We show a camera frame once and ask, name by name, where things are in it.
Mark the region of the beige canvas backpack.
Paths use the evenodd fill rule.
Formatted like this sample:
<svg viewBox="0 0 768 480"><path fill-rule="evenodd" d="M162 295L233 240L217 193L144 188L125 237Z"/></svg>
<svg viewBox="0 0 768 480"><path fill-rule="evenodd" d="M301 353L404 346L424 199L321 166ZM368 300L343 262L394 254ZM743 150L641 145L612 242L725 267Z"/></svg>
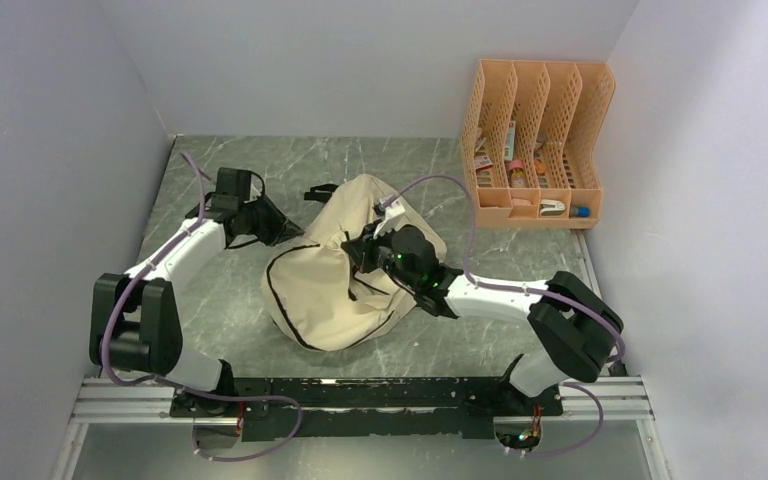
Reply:
<svg viewBox="0 0 768 480"><path fill-rule="evenodd" d="M360 273L343 250L393 187L369 174L339 185L305 233L282 245L261 279L266 312L304 348L337 351L388 333L416 305L382 270Z"/></svg>

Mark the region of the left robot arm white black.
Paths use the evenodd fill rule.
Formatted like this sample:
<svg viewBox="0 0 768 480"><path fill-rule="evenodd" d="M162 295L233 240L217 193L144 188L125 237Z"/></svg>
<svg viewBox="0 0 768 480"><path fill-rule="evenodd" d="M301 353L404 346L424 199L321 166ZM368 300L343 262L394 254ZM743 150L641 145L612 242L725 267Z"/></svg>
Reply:
<svg viewBox="0 0 768 480"><path fill-rule="evenodd" d="M158 250L124 273L106 273L92 295L89 356L105 374L138 372L197 391L197 403L221 416L233 409L237 388L228 363L184 344L176 296L239 237L275 246L303 229L267 196L262 177L250 170L221 168L213 191Z"/></svg>

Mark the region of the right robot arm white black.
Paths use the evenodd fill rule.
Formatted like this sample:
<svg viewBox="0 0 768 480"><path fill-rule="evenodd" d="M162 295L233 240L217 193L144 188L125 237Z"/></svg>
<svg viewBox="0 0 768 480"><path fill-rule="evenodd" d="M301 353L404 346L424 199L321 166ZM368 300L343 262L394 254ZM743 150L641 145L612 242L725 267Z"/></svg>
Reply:
<svg viewBox="0 0 768 480"><path fill-rule="evenodd" d="M435 317L486 317L526 323L541 349L513 361L499 391L502 406L522 414L564 380L592 383L625 351L622 320L577 276L558 271L543 282L502 281L453 268L412 225L377 235L369 225L341 247L355 270L380 271Z"/></svg>

